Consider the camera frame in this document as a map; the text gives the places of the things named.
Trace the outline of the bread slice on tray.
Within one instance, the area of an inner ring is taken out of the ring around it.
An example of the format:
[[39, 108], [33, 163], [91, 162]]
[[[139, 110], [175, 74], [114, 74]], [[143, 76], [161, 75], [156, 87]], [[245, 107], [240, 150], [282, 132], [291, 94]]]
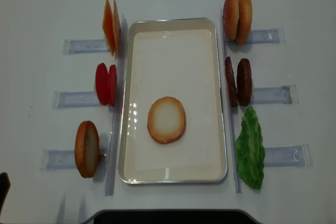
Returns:
[[177, 141], [182, 136], [185, 126], [185, 111], [176, 98], [160, 98], [150, 107], [147, 128], [157, 143], [169, 144]]

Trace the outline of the right tomato slice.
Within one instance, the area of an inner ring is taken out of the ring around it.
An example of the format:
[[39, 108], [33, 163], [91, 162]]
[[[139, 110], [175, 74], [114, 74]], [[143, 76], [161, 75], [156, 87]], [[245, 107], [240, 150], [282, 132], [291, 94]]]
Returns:
[[115, 105], [116, 85], [117, 85], [117, 68], [115, 65], [111, 65], [109, 68], [107, 79], [107, 95], [108, 95], [108, 103], [110, 106]]

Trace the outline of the tomato slice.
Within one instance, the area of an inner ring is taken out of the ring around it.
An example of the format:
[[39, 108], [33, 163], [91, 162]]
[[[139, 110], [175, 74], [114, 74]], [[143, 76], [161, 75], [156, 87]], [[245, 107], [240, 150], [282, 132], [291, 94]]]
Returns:
[[108, 104], [107, 77], [108, 71], [106, 65], [104, 63], [98, 64], [96, 69], [95, 86], [98, 100], [102, 105]]
[[107, 95], [108, 95], [108, 103], [110, 106], [115, 105], [116, 85], [117, 85], [117, 68], [115, 65], [111, 65], [109, 68], [107, 79]]

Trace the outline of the left meat patty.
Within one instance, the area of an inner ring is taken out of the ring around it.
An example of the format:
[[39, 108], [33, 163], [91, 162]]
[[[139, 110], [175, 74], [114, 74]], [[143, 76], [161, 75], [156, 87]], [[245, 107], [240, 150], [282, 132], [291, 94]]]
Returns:
[[225, 77], [227, 82], [228, 94], [230, 98], [230, 104], [231, 107], [235, 108], [238, 106], [238, 100], [237, 100], [234, 72], [232, 69], [232, 63], [230, 57], [227, 57], [224, 63], [225, 63]]

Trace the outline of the meat patty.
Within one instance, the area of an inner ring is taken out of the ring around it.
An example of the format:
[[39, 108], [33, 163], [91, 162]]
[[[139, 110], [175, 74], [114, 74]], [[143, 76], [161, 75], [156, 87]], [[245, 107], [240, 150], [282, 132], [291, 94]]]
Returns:
[[252, 91], [250, 62], [248, 59], [242, 58], [237, 67], [237, 98], [241, 106], [250, 104]]
[[232, 69], [232, 63], [230, 57], [227, 57], [224, 63], [225, 63], [225, 77], [227, 82], [228, 94], [230, 98], [230, 104], [231, 107], [235, 108], [238, 106], [238, 100], [237, 100], [234, 72]]

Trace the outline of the right meat patty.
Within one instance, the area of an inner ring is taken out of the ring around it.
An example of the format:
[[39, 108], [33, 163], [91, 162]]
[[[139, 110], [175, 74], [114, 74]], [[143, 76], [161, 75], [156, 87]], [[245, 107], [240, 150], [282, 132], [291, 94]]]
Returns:
[[237, 98], [241, 106], [250, 104], [252, 91], [250, 62], [248, 59], [242, 58], [237, 67]]

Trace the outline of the cheese slice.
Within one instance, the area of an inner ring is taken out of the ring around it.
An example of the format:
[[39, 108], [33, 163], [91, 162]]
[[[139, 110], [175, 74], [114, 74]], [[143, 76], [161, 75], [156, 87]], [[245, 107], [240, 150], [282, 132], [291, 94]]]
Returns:
[[119, 20], [118, 8], [116, 0], [113, 0], [113, 33], [116, 46], [116, 54], [120, 55], [120, 37], [121, 37], [121, 25]]
[[112, 55], [115, 53], [115, 41], [114, 41], [114, 32], [113, 32], [113, 14], [112, 9], [109, 3], [109, 0], [106, 0], [103, 13], [102, 29], [104, 36], [109, 46], [110, 52]]

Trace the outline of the standing bread slice left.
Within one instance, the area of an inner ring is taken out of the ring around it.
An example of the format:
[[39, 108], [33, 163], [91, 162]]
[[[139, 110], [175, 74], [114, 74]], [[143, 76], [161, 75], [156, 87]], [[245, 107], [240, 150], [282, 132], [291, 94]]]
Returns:
[[99, 161], [99, 135], [91, 121], [80, 123], [75, 141], [75, 163], [83, 178], [92, 178]]

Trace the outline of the green lettuce leaf on rack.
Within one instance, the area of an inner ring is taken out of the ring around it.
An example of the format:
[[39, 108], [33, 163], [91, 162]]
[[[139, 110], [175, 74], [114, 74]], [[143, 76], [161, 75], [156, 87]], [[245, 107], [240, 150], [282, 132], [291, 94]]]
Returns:
[[238, 174], [250, 188], [260, 190], [264, 178], [265, 148], [258, 116], [253, 107], [246, 109], [241, 126], [236, 140]]

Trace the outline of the left cheese slice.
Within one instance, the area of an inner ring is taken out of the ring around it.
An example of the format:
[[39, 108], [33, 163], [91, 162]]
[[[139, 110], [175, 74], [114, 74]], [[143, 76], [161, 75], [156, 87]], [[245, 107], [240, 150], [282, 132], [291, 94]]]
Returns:
[[114, 32], [113, 32], [113, 14], [112, 9], [109, 3], [109, 0], [106, 0], [103, 13], [102, 29], [104, 36], [109, 46], [110, 52], [112, 55], [115, 53], [115, 41], [114, 41]]

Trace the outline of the white metal tray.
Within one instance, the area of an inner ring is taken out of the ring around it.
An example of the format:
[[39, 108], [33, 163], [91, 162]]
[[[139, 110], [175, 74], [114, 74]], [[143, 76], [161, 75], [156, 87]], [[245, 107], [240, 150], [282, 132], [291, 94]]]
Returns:
[[[208, 18], [133, 23], [128, 32], [118, 171], [126, 184], [216, 183], [227, 173], [217, 31]], [[177, 99], [185, 127], [172, 143], [148, 130], [151, 106]]]

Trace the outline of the bun top slice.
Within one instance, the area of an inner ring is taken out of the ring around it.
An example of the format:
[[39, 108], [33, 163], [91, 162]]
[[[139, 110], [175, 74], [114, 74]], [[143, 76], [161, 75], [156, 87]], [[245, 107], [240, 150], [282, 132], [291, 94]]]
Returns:
[[238, 20], [239, 20], [238, 0], [225, 0], [223, 6], [223, 25], [225, 35], [230, 40], [233, 40], [236, 37]]

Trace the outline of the bun slice right rack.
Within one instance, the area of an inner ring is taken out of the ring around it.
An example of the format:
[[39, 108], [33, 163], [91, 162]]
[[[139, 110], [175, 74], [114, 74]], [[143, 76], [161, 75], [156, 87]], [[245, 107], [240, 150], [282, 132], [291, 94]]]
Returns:
[[235, 40], [237, 44], [244, 45], [248, 39], [251, 29], [253, 8], [251, 0], [239, 0], [238, 5], [239, 20]]

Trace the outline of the black base bottom edge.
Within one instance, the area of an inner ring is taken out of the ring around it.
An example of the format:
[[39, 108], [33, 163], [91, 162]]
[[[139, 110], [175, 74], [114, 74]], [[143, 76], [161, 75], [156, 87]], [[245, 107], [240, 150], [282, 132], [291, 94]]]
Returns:
[[97, 215], [94, 223], [256, 223], [239, 211], [223, 210], [123, 210]]

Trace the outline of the clear left rack rail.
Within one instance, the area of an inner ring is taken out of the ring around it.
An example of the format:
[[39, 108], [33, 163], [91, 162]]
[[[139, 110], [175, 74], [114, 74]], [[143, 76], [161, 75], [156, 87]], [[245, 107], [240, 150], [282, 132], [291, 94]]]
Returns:
[[122, 14], [122, 24], [121, 24], [121, 52], [118, 57], [117, 64], [117, 88], [115, 93], [115, 106], [113, 108], [112, 117], [112, 129], [111, 129], [111, 140], [109, 144], [109, 155], [108, 155], [108, 166], [106, 175], [106, 189], [105, 195], [112, 196], [114, 194], [114, 182], [116, 174], [116, 165], [118, 157], [118, 142], [120, 136], [120, 125], [122, 117], [123, 108], [123, 96], [124, 96], [124, 70], [126, 60], [126, 50], [128, 43], [128, 22], [125, 15]]

